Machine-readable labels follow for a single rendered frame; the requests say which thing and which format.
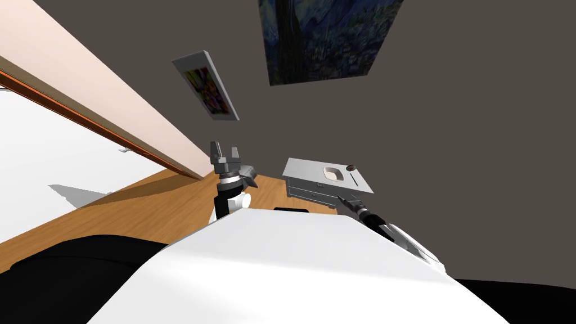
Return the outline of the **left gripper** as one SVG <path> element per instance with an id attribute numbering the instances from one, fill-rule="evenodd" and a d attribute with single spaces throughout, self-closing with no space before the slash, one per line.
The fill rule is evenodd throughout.
<path id="1" fill-rule="evenodd" d="M 218 141 L 210 142 L 211 164 L 216 174 L 239 172 L 241 159 L 237 147 L 231 148 L 231 157 L 223 157 Z"/>

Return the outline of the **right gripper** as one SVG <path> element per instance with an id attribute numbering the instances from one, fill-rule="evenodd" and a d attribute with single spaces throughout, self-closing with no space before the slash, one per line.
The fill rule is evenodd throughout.
<path id="1" fill-rule="evenodd" d="M 340 202 L 347 207 L 352 212 L 357 212 L 359 210 L 359 200 L 354 195 L 348 196 L 340 196 L 338 195 L 337 198 Z"/>

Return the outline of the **grey drawer cabinet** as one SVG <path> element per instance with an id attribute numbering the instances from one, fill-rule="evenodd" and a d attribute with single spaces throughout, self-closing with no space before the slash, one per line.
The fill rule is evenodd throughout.
<path id="1" fill-rule="evenodd" d="M 359 170 L 349 172 L 346 166 L 289 158 L 282 175 L 287 196 L 336 209 L 341 204 L 338 195 L 373 194 Z"/>

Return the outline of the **small framed colourful picture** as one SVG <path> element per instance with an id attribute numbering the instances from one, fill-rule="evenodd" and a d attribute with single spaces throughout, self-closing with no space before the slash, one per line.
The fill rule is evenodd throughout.
<path id="1" fill-rule="evenodd" d="M 177 57 L 172 64 L 213 120 L 240 120 L 208 51 Z"/>

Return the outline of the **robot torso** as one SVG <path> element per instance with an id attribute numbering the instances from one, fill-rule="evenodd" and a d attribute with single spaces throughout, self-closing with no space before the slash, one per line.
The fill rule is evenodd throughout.
<path id="1" fill-rule="evenodd" d="M 508 324 L 345 215 L 241 209 L 162 249 L 88 324 Z"/>

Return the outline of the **blue painting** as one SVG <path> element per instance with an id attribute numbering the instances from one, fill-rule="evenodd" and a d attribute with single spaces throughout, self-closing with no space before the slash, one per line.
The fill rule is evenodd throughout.
<path id="1" fill-rule="evenodd" d="M 258 0 L 270 86 L 369 73 L 404 0 Z"/>

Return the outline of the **white door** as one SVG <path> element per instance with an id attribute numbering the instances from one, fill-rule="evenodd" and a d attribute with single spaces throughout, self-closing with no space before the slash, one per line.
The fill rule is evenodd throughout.
<path id="1" fill-rule="evenodd" d="M 0 244 L 161 170 L 19 94 L 0 90 Z"/>

